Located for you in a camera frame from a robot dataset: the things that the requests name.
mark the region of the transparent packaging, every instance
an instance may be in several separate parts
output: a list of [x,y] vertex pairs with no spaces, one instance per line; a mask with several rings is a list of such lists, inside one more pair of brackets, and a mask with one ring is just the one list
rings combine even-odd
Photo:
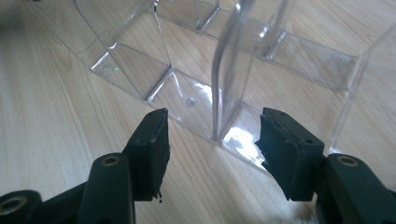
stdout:
[[[254,144],[260,114],[272,107],[324,141],[326,152],[362,158],[396,188],[395,28],[386,33],[396,4],[25,3],[94,73],[167,107],[182,125],[257,167],[264,161]],[[75,10],[63,11],[63,4]]]
[[363,160],[396,190],[396,26],[360,56],[331,152]]

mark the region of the black plastic part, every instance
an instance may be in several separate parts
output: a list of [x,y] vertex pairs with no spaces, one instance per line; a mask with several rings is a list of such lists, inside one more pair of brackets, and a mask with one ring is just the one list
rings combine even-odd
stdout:
[[128,156],[135,201],[152,201],[160,187],[170,158],[168,111],[148,113],[122,151]]
[[76,223],[85,185],[84,182],[40,204],[31,223]]
[[40,204],[40,194],[33,190],[20,190],[3,195],[0,197],[0,223],[28,223]]
[[107,154],[92,164],[77,224],[134,223],[132,202],[127,157]]
[[396,223],[396,200],[361,160],[331,154],[324,167],[343,223]]
[[319,224],[343,223],[343,218],[335,203],[324,203],[321,200],[317,200],[315,212]]
[[287,199],[310,202],[312,167],[320,164],[324,144],[288,114],[271,108],[262,111],[262,130],[256,145]]

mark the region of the wooden floor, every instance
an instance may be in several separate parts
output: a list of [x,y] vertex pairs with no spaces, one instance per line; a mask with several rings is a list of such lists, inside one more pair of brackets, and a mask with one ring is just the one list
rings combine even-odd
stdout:
[[[396,21],[396,4],[391,1],[381,1],[374,9],[369,7],[375,1],[364,1],[369,5],[357,7],[358,11],[352,3],[341,2],[296,4],[288,31],[359,55]],[[340,6],[349,16],[332,14],[331,8]],[[311,29],[322,24],[311,20],[320,17],[315,8],[325,8],[325,15],[338,18],[322,21],[333,26],[361,18],[361,10],[374,10],[375,20],[366,22],[374,31],[358,24],[363,35],[350,34],[346,42],[339,30],[329,33],[333,36],[317,36]],[[92,73],[21,1],[1,0],[0,195],[34,189],[47,200],[86,181],[93,160],[122,151],[152,109]],[[137,223],[291,223],[311,218],[314,203],[287,202],[268,173],[173,119],[169,125],[172,153],[162,186],[163,203],[136,203]],[[375,157],[385,161],[378,167],[385,167],[387,186],[396,189],[395,166],[389,163],[394,154],[394,149],[379,151]]]

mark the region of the screw hole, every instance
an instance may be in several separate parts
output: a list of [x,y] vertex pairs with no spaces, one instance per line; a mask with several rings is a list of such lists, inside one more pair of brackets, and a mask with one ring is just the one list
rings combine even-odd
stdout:
[[358,166],[358,162],[346,156],[339,156],[337,160],[347,166]]
[[0,203],[0,216],[18,211],[24,204],[26,204],[26,202],[27,199],[25,196],[16,196],[3,201]]
[[104,166],[112,166],[114,164],[119,163],[119,161],[120,161],[119,157],[110,156],[110,157],[104,158],[102,160],[102,165],[104,165]]

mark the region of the transparent plastic container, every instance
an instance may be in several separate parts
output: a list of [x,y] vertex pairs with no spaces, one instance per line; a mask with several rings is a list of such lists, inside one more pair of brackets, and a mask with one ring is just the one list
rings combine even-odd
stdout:
[[[262,168],[254,142],[262,108],[272,107],[324,141],[327,153],[362,158],[396,189],[396,32],[386,32],[396,4],[25,3],[94,73],[167,107],[182,125],[244,161]],[[76,7],[65,12],[63,4]],[[335,6],[343,10],[331,11]]]

